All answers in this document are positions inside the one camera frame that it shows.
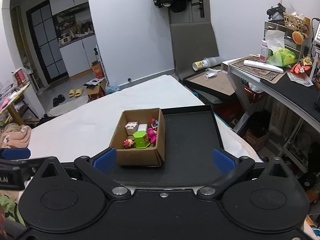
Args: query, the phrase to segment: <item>green plastic bag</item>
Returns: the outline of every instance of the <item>green plastic bag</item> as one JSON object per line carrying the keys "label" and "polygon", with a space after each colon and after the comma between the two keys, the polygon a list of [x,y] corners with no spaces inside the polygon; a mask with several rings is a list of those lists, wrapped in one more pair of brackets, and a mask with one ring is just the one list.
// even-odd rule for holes
{"label": "green plastic bag", "polygon": [[296,63],[296,55],[288,49],[279,49],[268,58],[267,64],[284,67]]}

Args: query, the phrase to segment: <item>glass door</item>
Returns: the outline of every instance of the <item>glass door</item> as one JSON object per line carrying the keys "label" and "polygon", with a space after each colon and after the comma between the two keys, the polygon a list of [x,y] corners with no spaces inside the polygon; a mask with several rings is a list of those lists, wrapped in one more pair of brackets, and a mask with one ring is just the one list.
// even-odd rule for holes
{"label": "glass door", "polygon": [[32,42],[47,82],[68,75],[60,53],[49,0],[26,13]]}

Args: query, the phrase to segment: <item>tissue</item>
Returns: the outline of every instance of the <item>tissue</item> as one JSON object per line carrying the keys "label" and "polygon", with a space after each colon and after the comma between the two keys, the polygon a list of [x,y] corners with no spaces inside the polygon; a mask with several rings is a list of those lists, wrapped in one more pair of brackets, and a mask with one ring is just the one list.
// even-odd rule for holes
{"label": "tissue", "polygon": [[268,30],[266,42],[273,55],[268,58],[267,64],[274,66],[287,66],[296,62],[296,55],[289,49],[284,48],[284,32]]}

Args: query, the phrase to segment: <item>door handle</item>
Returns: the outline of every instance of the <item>door handle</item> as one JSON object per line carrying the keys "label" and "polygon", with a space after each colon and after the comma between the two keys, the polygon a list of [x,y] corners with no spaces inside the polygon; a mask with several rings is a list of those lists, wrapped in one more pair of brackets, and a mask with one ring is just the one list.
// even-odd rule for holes
{"label": "door handle", "polygon": [[192,3],[191,6],[199,5],[200,10],[200,17],[204,18],[204,6],[203,6],[203,0],[199,0],[199,2]]}

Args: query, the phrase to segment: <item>white mattress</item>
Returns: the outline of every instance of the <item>white mattress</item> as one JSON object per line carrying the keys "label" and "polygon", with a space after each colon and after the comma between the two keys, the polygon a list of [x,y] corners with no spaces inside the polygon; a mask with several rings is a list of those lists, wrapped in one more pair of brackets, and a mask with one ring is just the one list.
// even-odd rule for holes
{"label": "white mattress", "polygon": [[[144,108],[198,106],[203,103],[172,76],[146,81],[105,96],[36,127],[28,148],[31,158],[56,156],[73,162],[81,155],[94,156],[109,147],[122,111]],[[226,151],[236,157],[247,155],[260,162],[252,147],[218,117]]]}

